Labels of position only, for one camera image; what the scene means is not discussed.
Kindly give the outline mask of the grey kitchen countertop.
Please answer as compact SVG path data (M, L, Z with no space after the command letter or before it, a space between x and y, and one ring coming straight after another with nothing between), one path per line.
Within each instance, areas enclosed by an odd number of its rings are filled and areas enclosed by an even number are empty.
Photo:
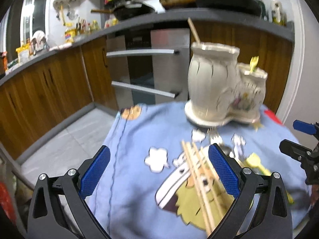
M70 67L63 66L62 69L72 70L73 66L77 66L74 69L74 75L72 81L83 81L87 83L87 73L85 69L85 62L82 56L82 45L87 44L95 39L105 37L107 35L115 34L123 31L137 31L140 29L150 29L151 27L165 27L173 26L177 23L184 24L188 18L191 18L194 22L213 22L230 25L238 25L248 27L249 29L255 29L262 32L269 33L276 37L287 40L288 42L295 42L294 31L287 27L282 27L271 22L261 20L251 15L241 14L238 12L213 10L207 8L197 9L176 9L170 10L164 13L152 13L134 17L132 19L120 22L115 26L96 31L91 35L86 36L79 42L75 42L71 47L65 50L49 51L43 55L32 59L31 61L18 67L12 73L6 75L1 79L1 90L4 89L4 84L13 84L15 80L23 81L23 78L27 76L29 70L44 71L50 63L58 63L60 59L66 59L66 54L75 56L75 63L72 63Z

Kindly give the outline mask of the blue cartoon tablecloth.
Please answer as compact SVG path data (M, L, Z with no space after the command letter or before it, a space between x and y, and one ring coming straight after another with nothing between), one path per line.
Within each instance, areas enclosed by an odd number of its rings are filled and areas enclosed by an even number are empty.
M216 142L245 158L255 154L280 173L297 226L310 208L311 188L299 164L279 150L295 137L266 106L260 114L260 129L231 122L217 129ZM233 202L208 161L209 133L188 122L184 103L124 109L104 143L111 159L89 207L112 238L206 238L201 191L215 224Z

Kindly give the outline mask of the kitchen window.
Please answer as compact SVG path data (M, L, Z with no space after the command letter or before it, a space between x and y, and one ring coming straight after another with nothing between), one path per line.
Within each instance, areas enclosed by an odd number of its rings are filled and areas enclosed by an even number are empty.
M1 21L2 52L8 61L18 58L16 49L31 40L33 34L45 31L47 0L14 0Z

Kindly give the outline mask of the oil bottle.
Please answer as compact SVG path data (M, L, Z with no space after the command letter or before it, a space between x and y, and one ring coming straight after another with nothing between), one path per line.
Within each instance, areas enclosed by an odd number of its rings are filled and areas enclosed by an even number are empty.
M271 0L270 5L272 22L280 26L286 26L287 17L283 11L282 3L279 0Z

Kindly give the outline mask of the black frying pan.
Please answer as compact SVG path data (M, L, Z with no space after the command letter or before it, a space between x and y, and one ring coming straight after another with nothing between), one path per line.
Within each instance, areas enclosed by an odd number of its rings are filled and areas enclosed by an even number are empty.
M195 4L198 8L209 8L240 12L260 17L262 8L256 0L159 0L165 9Z

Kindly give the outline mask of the stainless steel oven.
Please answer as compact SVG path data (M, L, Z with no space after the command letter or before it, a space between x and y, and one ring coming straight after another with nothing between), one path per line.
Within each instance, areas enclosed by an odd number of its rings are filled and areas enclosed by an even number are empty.
M188 100L189 29L129 32L106 48L119 108Z

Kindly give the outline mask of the silver fork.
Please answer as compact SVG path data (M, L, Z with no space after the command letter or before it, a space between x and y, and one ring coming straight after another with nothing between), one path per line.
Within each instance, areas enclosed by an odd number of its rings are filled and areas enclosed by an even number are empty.
M216 128L208 129L207 134L209 136L209 142L211 145L217 144L220 146L223 144L223 139Z

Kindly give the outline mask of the black wok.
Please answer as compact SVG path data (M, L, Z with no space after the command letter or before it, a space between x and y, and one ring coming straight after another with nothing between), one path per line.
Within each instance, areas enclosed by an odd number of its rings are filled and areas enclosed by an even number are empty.
M113 14L119 21L125 21L134 17L154 13L155 9L143 3L124 3L111 10L91 9L91 13Z

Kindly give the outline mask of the white ceramic utensil holder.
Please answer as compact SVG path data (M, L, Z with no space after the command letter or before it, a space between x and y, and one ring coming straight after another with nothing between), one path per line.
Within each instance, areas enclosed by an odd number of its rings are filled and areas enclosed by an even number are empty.
M231 121L260 122L266 96L266 71L237 61L240 49L218 43L192 43L188 71L189 101L184 112L201 127L224 126Z

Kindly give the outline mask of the wooden chopstick in holder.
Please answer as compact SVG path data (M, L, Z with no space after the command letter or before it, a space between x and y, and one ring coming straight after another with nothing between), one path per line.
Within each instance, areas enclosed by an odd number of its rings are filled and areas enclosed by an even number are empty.
M198 33L197 33L197 31L196 31L196 28L195 28L195 26L194 26L194 24L193 24L193 21L191 20L191 18L188 18L188 25L189 25L189 27L190 27L190 30L191 30L191 32L192 32L192 35L194 36L194 39L195 39L195 42L196 43L198 43L198 44L200 44L200 38L199 38L199 36L198 36Z

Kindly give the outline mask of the wooden kitchen cabinets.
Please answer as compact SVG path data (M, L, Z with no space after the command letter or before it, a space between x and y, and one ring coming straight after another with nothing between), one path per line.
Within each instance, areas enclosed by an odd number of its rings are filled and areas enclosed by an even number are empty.
M194 25L203 42L238 47L242 63L259 57L258 66L268 73L264 102L276 112L288 80L293 41L247 26L205 21ZM2 79L1 144L14 160L87 105L117 109L107 49L106 38L96 38Z

